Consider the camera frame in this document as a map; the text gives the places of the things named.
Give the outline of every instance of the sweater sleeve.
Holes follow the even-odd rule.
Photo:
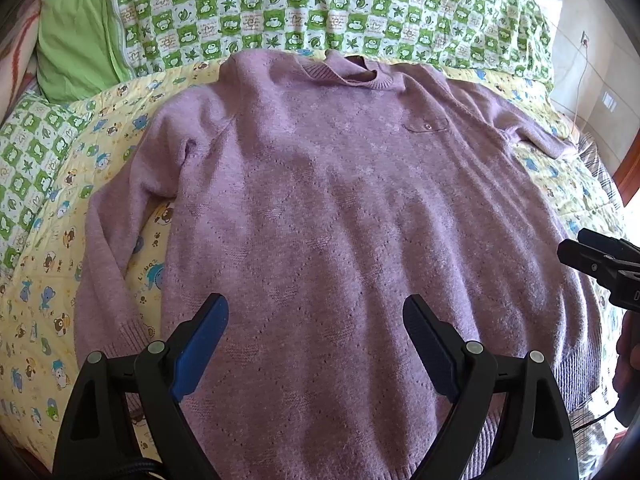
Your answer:
[[[238,106],[235,62],[220,79],[187,89],[154,116],[136,152],[89,200],[82,280],[76,293],[74,343],[79,366],[94,350],[140,352],[148,336],[124,275],[140,230],[162,202],[180,195],[185,161],[208,152]]]
[[[477,83],[446,79],[453,97],[469,112],[502,131],[510,142],[528,140],[551,158],[575,155],[576,147],[546,132],[517,106]]]

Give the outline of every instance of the green checkered blanket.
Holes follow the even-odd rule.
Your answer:
[[[534,0],[112,1],[137,76],[242,48],[332,48],[552,81],[549,27]]]

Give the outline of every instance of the yellow bed sheet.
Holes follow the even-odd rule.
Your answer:
[[[324,53],[310,55],[323,58]],[[198,62],[135,79],[70,106],[92,120],[71,145],[14,278],[0,284],[0,425],[48,467],[78,374],[73,314],[82,277],[88,199],[133,154],[156,109],[190,85],[216,81],[218,69],[219,62]],[[559,137],[569,135],[540,83],[482,70],[447,69],[447,75],[484,84]],[[579,158],[554,161],[526,144],[519,145],[516,153],[569,232],[575,234],[586,226],[623,235],[613,206]],[[127,283],[150,338],[158,334],[161,271],[172,211],[172,203],[166,202],[151,216],[127,271]],[[600,295],[603,339],[611,341],[620,320]],[[606,353],[611,361],[610,344]],[[137,423],[136,434],[143,450],[153,456],[144,420]]]

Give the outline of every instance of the ribbed collar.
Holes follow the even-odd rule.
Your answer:
[[[324,61],[304,56],[296,56],[296,59],[309,77],[316,80],[373,90],[390,90],[402,85],[399,74],[394,77],[380,63],[361,56],[344,57],[337,50],[327,50]]]

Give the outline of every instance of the knit sweater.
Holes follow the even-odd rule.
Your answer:
[[[412,293],[465,340],[541,351],[574,408],[598,383],[598,307],[558,262],[566,232],[518,140],[575,153],[429,66],[236,54],[217,83],[165,104],[92,196],[79,363],[148,342],[123,276],[150,212],[175,199],[162,336],[211,292],[228,299],[226,332],[181,404],[223,479],[409,478],[449,410],[402,325]]]

